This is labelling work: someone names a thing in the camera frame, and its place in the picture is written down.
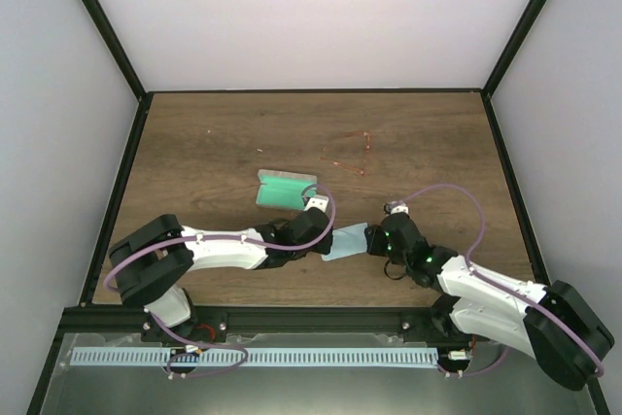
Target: wooden table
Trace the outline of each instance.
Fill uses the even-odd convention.
[[[334,165],[363,167],[365,138],[346,135],[364,131],[364,175]],[[385,202],[432,184],[463,186],[487,217],[474,260],[533,279],[481,98],[468,92],[157,94],[112,242],[165,213],[209,230],[291,219],[255,204],[260,169],[317,175],[336,198],[336,227],[378,223]],[[436,244],[463,252],[477,235],[477,212],[457,191],[427,193],[410,213]],[[437,298],[408,278],[387,279],[383,264],[365,254],[330,262],[313,254],[278,269],[204,269],[180,285],[205,305],[428,306]],[[95,303],[120,302],[101,286],[109,270],[106,261]]]

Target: light blue cloth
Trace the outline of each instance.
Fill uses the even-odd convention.
[[[328,255],[322,255],[324,261],[350,257],[367,251],[365,229],[367,223],[349,225],[332,232],[332,247]]]

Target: white wall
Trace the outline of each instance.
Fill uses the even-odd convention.
[[[100,0],[147,89],[483,86],[528,0]]]
[[[553,278],[614,336],[601,380],[622,407],[622,0],[549,0],[494,96]]]
[[[80,0],[0,0],[0,413],[76,305],[136,109]]]

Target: black metal frame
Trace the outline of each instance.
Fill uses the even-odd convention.
[[[124,52],[119,38],[98,0],[82,1],[115,61],[123,72],[129,86],[133,90],[138,101],[138,109],[81,294],[81,306],[67,308],[62,314],[58,331],[52,342],[51,350],[43,368],[39,384],[37,385],[28,409],[29,414],[39,413],[43,405],[62,337],[65,333],[141,332],[142,325],[145,322],[145,314],[142,310],[127,309],[120,305],[95,305],[92,304],[92,298],[101,272],[101,266],[106,258],[106,251],[110,244],[113,227],[121,207],[121,200],[155,93],[146,92],[141,85],[136,72]],[[545,2],[546,0],[530,0],[483,89],[263,89],[257,91],[209,90],[158,92],[479,92],[493,133],[503,174],[507,182],[514,210],[516,211],[534,275],[539,282],[550,284],[491,103],[492,95],[509,68],[514,56],[518,53]],[[198,306],[197,313],[204,316],[216,314],[220,319],[225,319],[227,323],[227,332],[399,332],[402,333],[407,340],[425,341],[433,346],[451,346],[464,343],[463,339],[448,339],[431,327],[429,308],[207,308]],[[404,322],[409,323],[407,331],[404,331],[402,328]],[[608,414],[609,410],[606,406],[605,398],[598,381],[591,380],[588,383],[588,389],[597,413],[599,415]]]

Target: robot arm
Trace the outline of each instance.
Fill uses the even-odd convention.
[[[193,328],[191,301],[176,285],[187,272],[211,267],[264,269],[280,267],[307,253],[326,255],[332,245],[330,231],[304,250],[282,251],[269,245],[302,246],[327,228],[328,198],[316,194],[292,221],[257,225],[236,232],[207,231],[182,226],[173,215],[163,215],[125,237],[110,249],[113,266],[162,240],[188,237],[193,240],[151,252],[124,267],[116,275],[123,305],[143,307],[169,328],[188,335]]]
[[[582,389],[594,376],[596,365],[587,353],[521,299],[551,312],[602,360],[614,344],[613,336],[572,286],[561,281],[550,287],[518,281],[475,265],[451,249],[430,245],[406,206],[388,211],[380,225],[365,231],[367,251],[403,266],[418,285],[443,294],[432,306],[432,320],[441,332],[477,334],[518,349],[571,390]]]

